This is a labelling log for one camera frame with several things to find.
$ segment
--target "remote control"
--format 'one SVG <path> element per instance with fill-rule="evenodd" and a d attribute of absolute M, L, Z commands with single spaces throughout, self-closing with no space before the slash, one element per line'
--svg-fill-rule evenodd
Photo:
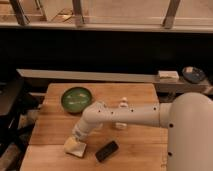
<path fill-rule="evenodd" d="M 118 149 L 118 145 L 115 141 L 111 141 L 104 147 L 102 147 L 98 152 L 95 153 L 95 156 L 99 162 L 102 162 L 104 159 L 106 159 L 110 154 L 115 152 Z"/>

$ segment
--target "green bowl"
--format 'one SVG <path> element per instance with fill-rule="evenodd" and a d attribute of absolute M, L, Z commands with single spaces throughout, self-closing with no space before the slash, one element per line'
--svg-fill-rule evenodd
<path fill-rule="evenodd" d="M 64 92 L 61 104 L 67 112 L 81 113 L 92 102 L 91 92 L 84 87 L 73 87 Z"/>

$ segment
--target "wooden surface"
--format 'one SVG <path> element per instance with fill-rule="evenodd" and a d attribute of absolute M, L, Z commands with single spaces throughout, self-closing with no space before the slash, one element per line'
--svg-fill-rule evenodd
<path fill-rule="evenodd" d="M 47 21 L 51 21 L 63 9 L 72 9 L 71 0 L 40 0 Z"/>
<path fill-rule="evenodd" d="M 158 102 L 151 84 L 51 84 L 22 163 L 22 171 L 166 170 L 167 130 L 162 128 L 128 125 L 126 130 L 117 130 L 114 124 L 107 123 L 85 140 L 87 149 L 83 159 L 65 154 L 63 144 L 80 115 L 65 112 L 60 98 L 67 89 L 75 86 L 88 88 L 93 94 L 93 101 L 104 101 L 110 107 L 117 107 L 124 96 L 130 106 Z M 111 140 L 117 142 L 119 150 L 99 163 L 95 152 Z"/>

